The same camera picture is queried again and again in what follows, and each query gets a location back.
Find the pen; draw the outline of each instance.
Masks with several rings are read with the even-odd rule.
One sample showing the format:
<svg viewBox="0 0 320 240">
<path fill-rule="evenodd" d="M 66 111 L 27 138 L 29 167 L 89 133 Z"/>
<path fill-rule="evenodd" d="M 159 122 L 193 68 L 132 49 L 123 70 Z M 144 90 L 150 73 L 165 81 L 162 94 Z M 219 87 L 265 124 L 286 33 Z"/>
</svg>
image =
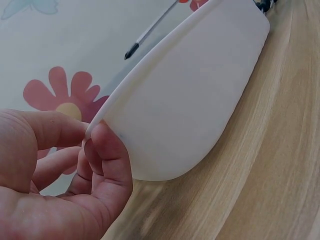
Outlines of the pen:
<svg viewBox="0 0 320 240">
<path fill-rule="evenodd" d="M 129 51 L 124 55 L 124 60 L 131 58 L 131 56 L 137 51 L 137 49 L 141 46 L 141 44 L 147 39 L 147 37 L 152 33 L 152 31 L 156 28 L 156 26 L 164 19 L 164 17 L 176 6 L 179 0 L 175 0 L 174 3 L 164 11 L 164 13 L 154 21 L 154 23 L 149 26 L 149 28 L 137 39 L 137 41 L 133 44 Z"/>
</svg>

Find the yellow flower center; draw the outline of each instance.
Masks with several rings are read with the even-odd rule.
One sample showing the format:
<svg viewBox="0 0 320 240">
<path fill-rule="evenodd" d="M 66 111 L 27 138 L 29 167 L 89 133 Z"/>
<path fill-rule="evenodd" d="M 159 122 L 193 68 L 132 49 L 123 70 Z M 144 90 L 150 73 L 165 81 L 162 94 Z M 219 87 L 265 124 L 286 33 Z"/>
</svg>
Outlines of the yellow flower center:
<svg viewBox="0 0 320 240">
<path fill-rule="evenodd" d="M 56 108 L 56 111 L 63 113 L 67 116 L 70 116 L 74 119 L 77 119 L 79 121 L 82 120 L 81 111 L 78 108 L 78 106 L 75 105 L 74 103 L 71 103 L 71 102 L 63 103 Z"/>
</svg>

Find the wood grain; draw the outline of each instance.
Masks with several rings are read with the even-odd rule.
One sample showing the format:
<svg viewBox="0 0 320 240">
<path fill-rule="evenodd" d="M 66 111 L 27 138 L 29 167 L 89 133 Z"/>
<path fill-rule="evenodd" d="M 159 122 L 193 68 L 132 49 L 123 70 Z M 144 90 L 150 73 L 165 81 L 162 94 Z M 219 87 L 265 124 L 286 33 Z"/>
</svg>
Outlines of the wood grain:
<svg viewBox="0 0 320 240">
<path fill-rule="evenodd" d="M 223 135 L 194 169 L 134 182 L 105 240 L 320 239 L 320 1 L 279 0 Z"/>
</svg>

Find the hand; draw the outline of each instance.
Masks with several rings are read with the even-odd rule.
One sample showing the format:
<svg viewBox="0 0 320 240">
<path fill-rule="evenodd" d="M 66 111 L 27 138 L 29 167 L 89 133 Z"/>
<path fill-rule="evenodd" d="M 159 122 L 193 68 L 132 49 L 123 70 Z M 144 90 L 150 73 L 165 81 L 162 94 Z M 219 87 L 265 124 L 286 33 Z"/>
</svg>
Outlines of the hand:
<svg viewBox="0 0 320 240">
<path fill-rule="evenodd" d="M 98 240 L 133 189 L 128 152 L 100 123 L 84 149 L 87 124 L 62 113 L 0 111 L 1 239 Z M 68 147 L 37 161 L 37 151 Z M 66 193 L 39 191 L 77 163 Z"/>
</svg>

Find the red flower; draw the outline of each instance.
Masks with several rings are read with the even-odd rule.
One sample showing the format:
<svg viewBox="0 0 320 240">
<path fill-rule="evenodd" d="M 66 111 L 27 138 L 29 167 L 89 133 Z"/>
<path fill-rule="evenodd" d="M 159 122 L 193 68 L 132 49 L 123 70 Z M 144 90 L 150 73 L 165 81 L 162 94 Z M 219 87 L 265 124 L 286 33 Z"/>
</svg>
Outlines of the red flower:
<svg viewBox="0 0 320 240">
<path fill-rule="evenodd" d="M 180 3 L 187 3 L 189 0 L 180 0 Z M 191 0 L 190 8 L 192 11 L 198 10 L 203 4 L 208 2 L 209 0 Z"/>
<path fill-rule="evenodd" d="M 23 91 L 25 101 L 37 110 L 58 111 L 86 123 L 92 121 L 109 97 L 103 96 L 94 101 L 100 92 L 100 87 L 98 85 L 90 87 L 92 76 L 84 71 L 74 74 L 70 95 L 67 76 L 62 67 L 56 66 L 49 71 L 49 83 L 55 95 L 39 80 L 28 82 Z M 39 151 L 38 159 L 45 157 L 49 151 L 50 149 Z"/>
</svg>

